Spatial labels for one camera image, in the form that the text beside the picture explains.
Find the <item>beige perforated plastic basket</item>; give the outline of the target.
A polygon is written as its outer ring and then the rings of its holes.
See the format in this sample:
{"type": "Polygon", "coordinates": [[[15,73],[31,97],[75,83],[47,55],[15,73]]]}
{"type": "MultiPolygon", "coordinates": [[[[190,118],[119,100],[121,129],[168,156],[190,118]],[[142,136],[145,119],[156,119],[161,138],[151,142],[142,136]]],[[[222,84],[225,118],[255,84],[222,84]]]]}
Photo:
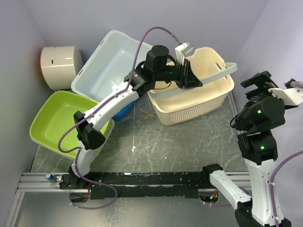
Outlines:
{"type": "Polygon", "coordinates": [[[148,92],[164,125],[185,122],[219,108],[234,88],[231,74],[238,69],[237,64],[225,62],[213,48],[198,48],[187,59],[202,87],[179,89],[175,83],[167,87],[164,82],[157,82],[156,88],[148,92]]]}

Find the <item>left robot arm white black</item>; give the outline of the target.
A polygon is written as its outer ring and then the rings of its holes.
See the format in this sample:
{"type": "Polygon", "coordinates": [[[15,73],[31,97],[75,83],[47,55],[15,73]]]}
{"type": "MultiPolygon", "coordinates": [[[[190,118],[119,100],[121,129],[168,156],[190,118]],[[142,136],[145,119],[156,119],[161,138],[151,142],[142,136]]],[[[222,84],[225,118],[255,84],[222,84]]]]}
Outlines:
{"type": "Polygon", "coordinates": [[[95,151],[105,142],[100,132],[104,124],[129,103],[147,92],[155,98],[168,98],[201,87],[202,82],[191,69],[185,56],[192,51],[190,43],[176,47],[174,59],[167,47],[153,46],[140,62],[120,83],[122,90],[112,92],[105,100],[85,113],[76,112],[74,120],[78,132],[79,151],[71,168],[74,175],[71,183],[78,189],[87,186],[87,174],[95,151]]]}

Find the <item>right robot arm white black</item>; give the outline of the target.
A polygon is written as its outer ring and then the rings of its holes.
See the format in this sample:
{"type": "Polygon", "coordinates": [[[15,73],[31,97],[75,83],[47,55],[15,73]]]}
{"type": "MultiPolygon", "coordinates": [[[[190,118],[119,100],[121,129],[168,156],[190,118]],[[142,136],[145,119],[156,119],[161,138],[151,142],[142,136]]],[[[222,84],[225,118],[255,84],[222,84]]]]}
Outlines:
{"type": "Polygon", "coordinates": [[[243,192],[219,164],[204,166],[201,184],[215,187],[234,209],[240,227],[290,227],[284,217],[274,187],[274,169],[278,158],[277,144],[271,130],[285,123],[285,104],[269,91],[277,88],[268,71],[255,74],[241,82],[246,88],[248,102],[231,121],[238,131],[238,146],[249,171],[251,193],[243,192]]]}

